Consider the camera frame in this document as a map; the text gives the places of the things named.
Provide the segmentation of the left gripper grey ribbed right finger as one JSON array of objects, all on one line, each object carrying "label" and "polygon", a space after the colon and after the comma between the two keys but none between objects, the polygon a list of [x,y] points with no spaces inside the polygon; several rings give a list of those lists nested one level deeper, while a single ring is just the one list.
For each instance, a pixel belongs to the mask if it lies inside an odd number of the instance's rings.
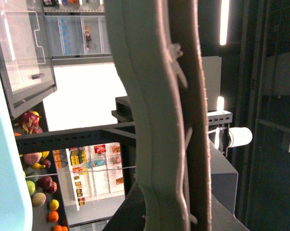
[{"label": "left gripper grey ribbed right finger", "polygon": [[198,1],[169,1],[171,40],[181,46],[177,59],[187,80],[180,89],[184,118],[190,216],[193,231],[211,230],[211,169],[207,100],[198,31]]}]

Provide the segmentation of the left gripper grey ribbed left finger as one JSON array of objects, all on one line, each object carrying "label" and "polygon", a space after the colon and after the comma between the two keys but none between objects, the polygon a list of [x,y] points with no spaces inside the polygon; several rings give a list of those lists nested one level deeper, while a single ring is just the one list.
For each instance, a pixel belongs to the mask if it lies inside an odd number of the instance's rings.
[{"label": "left gripper grey ribbed left finger", "polygon": [[145,230],[187,231],[184,124],[168,3],[107,0],[105,15],[111,53],[135,122]]}]

